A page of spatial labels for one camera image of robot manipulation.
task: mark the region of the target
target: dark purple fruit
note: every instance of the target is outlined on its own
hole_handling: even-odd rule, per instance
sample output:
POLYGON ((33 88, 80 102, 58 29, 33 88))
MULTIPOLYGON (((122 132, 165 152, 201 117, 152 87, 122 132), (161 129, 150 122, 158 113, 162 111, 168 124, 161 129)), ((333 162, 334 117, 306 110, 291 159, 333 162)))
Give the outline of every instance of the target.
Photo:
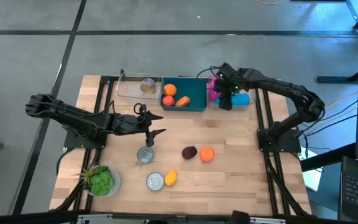
POLYGON ((194 146, 189 146, 183 149, 181 155, 185 159, 191 159, 197 155, 197 149, 194 146))

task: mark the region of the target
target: orange fruit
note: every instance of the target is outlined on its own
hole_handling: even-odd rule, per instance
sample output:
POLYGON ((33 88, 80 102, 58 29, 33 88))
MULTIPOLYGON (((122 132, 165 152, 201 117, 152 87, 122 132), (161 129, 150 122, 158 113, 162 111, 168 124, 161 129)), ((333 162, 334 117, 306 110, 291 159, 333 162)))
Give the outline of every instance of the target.
POLYGON ((164 98, 162 98, 162 104, 164 106, 173 106, 175 104, 175 100, 172 96, 164 96, 164 98))
POLYGON ((177 178, 178 178, 178 173, 175 170, 171 170, 165 176, 165 185, 172 187, 175 184, 175 182, 177 181, 177 178))
POLYGON ((176 93, 177 93, 177 88, 174 84, 166 84, 164 86, 165 96, 175 96, 176 93))
POLYGON ((190 103, 190 98, 187 96, 184 96, 180 98, 180 100, 177 101, 175 106, 187 106, 190 103))
POLYGON ((211 147, 202 147, 200 158, 203 162, 211 162, 215 157, 215 151, 211 147))

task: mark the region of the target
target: can lid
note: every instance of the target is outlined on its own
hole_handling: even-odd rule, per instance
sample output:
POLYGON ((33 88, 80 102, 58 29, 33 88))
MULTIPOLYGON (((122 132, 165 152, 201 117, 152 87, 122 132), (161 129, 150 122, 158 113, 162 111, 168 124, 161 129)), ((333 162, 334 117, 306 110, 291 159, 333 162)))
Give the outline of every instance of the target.
POLYGON ((147 177, 146 185, 150 190, 160 190, 164 186, 164 177, 159 172, 152 172, 147 177))
POLYGON ((137 151, 137 159, 143 164, 149 164, 154 160, 154 152, 150 147, 143 146, 137 151))

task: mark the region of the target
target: small yellow fruit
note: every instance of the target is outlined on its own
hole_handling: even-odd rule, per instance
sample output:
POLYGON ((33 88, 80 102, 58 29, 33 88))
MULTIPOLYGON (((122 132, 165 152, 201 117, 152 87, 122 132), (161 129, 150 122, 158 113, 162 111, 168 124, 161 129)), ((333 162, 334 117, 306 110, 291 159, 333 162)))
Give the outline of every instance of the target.
POLYGON ((175 182, 177 181, 177 178, 178 178, 178 173, 175 170, 171 170, 165 176, 165 185, 172 187, 175 184, 175 182))

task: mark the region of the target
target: wire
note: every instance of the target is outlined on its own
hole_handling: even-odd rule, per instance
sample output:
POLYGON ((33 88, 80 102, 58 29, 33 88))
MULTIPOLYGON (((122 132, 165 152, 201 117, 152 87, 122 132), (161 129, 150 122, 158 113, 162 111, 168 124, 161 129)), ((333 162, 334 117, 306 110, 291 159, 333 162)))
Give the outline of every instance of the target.
POLYGON ((38 103, 29 103, 29 104, 26 104, 25 106, 32 106, 32 105, 49 105, 49 106, 54 106, 54 107, 57 107, 57 108, 60 108, 60 109, 63 109, 65 111, 69 111, 69 112, 72 112, 72 113, 75 113, 75 114, 78 114, 78 115, 81 115, 81 116, 97 116, 97 115, 101 115, 103 114, 104 112, 106 112, 109 107, 114 103, 114 101, 110 102, 109 106, 107 106, 105 109, 103 109, 102 111, 100 111, 99 113, 93 113, 93 114, 84 114, 84 113, 80 113, 80 112, 77 112, 75 110, 71 110, 71 109, 68 109, 68 108, 65 108, 64 106, 58 106, 56 104, 53 104, 53 103, 47 103, 47 102, 38 102, 38 103))
POLYGON ((327 109, 327 108, 330 108, 330 107, 332 107, 332 106, 334 106, 334 105, 337 104, 337 103, 340 103, 340 102, 342 102, 342 101, 348 99, 349 97, 351 97, 351 96, 353 96, 353 95, 355 95, 355 94, 358 94, 358 91, 355 92, 355 93, 352 93, 352 94, 350 94, 350 95, 347 95, 347 96, 345 96, 344 98, 335 101, 334 103, 331 103, 330 105, 326 106, 326 109, 327 109))
POLYGON ((215 75, 215 73, 212 72, 212 70, 215 70, 215 69, 219 69, 220 67, 215 67, 215 66, 211 66, 210 68, 206 68, 202 71, 200 71, 197 75, 196 75, 196 78, 199 77, 199 75, 201 75, 203 72, 206 72, 206 71, 211 71, 211 73, 215 76, 215 78, 219 78, 217 75, 215 75))
POLYGON ((262 1, 259 1, 259 0, 255 0, 255 2, 261 3, 261 4, 265 5, 265 6, 274 6, 274 5, 278 4, 278 3, 280 3, 281 1, 282 0, 279 0, 278 2, 268 3, 268 2, 262 2, 262 1))
POLYGON ((358 114, 353 115, 353 116, 350 116, 350 117, 347 117, 347 118, 344 118, 344 119, 342 119, 342 120, 340 120, 340 121, 337 121, 337 122, 335 122, 335 123, 333 123, 333 124, 327 125, 327 126, 321 128, 321 129, 318 130, 318 131, 315 131, 315 132, 313 132, 313 133, 307 134, 306 136, 311 136, 311 135, 313 135, 313 134, 319 133, 320 131, 322 131, 322 130, 324 130, 324 129, 326 129, 326 128, 329 128, 329 127, 331 127, 331 126, 333 126, 333 125, 335 125, 335 124, 338 124, 338 123, 340 123, 340 122, 342 122, 342 121, 345 121, 345 120, 347 120, 347 119, 354 118, 354 117, 356 117, 356 116, 358 116, 358 114))
POLYGON ((356 100, 355 102, 353 102, 352 104, 350 104, 349 106, 347 106, 345 109, 341 110, 341 112, 338 112, 338 113, 336 113, 336 114, 334 114, 334 115, 332 115, 332 116, 329 116, 328 118, 324 118, 324 119, 322 119, 321 121, 325 121, 325 120, 327 120, 327 119, 329 119, 329 118, 332 118, 332 117, 335 117, 336 115, 341 114, 342 112, 344 112, 345 110, 349 109, 351 106, 353 106, 353 104, 355 104, 355 103, 357 103, 357 102, 358 102, 358 100, 356 100))
POLYGON ((346 114, 348 114, 348 113, 350 113, 350 112, 352 112, 352 111, 354 111, 354 110, 356 110, 356 109, 358 109, 358 106, 357 106, 356 108, 353 108, 352 110, 350 110, 350 111, 348 111, 348 112, 346 112, 346 113, 344 113, 344 114, 342 114, 342 115, 336 117, 336 118, 333 118, 333 119, 331 119, 331 120, 329 120, 329 121, 327 121, 327 122, 325 122, 325 123, 323 123, 323 124, 321 124, 321 125, 315 127, 315 128, 312 129, 310 132, 313 132, 314 130, 318 129, 319 127, 322 127, 322 126, 324 126, 325 124, 328 124, 328 123, 330 123, 331 121, 333 121, 333 120, 335 120, 335 119, 338 119, 338 118, 340 118, 340 117, 343 117, 344 115, 346 115, 346 114))
POLYGON ((134 105, 134 112, 135 112, 135 114, 140 115, 140 112, 137 112, 137 111, 136 111, 136 106, 137 106, 137 105, 139 105, 140 107, 142 107, 142 103, 136 103, 136 104, 134 105))
POLYGON ((325 108, 323 108, 323 114, 320 116, 320 118, 318 118, 311 126, 308 126, 307 128, 305 128, 304 130, 302 130, 300 132, 300 134, 298 134, 297 136, 300 136, 301 134, 305 133, 305 131, 309 130, 310 128, 312 128, 314 125, 316 125, 318 122, 321 121, 321 119, 324 117, 324 115, 326 114, 326 110, 325 108))
POLYGON ((67 148, 67 150, 59 157, 59 159, 57 160, 57 163, 56 163, 56 175, 59 174, 59 167, 60 167, 60 161, 63 159, 63 157, 71 152, 71 150, 73 150, 74 148, 67 148))
MULTIPOLYGON (((296 155, 294 152, 291 152, 291 154, 293 154, 299 161, 301 161, 301 160, 299 159, 298 155, 296 155)), ((320 169, 321 169, 321 170, 318 170, 318 168, 317 168, 317 169, 314 169, 314 170, 317 171, 317 172, 324 172, 324 169, 323 169, 322 167, 320 167, 320 169)))
POLYGON ((305 137, 305 156, 306 158, 308 158, 308 148, 309 148, 308 137, 304 133, 302 133, 302 135, 304 135, 305 137))
POLYGON ((318 148, 318 147, 311 147, 311 146, 309 146, 309 149, 317 149, 317 150, 324 150, 324 149, 328 149, 328 150, 332 151, 332 149, 330 149, 330 148, 328 148, 328 147, 318 148))

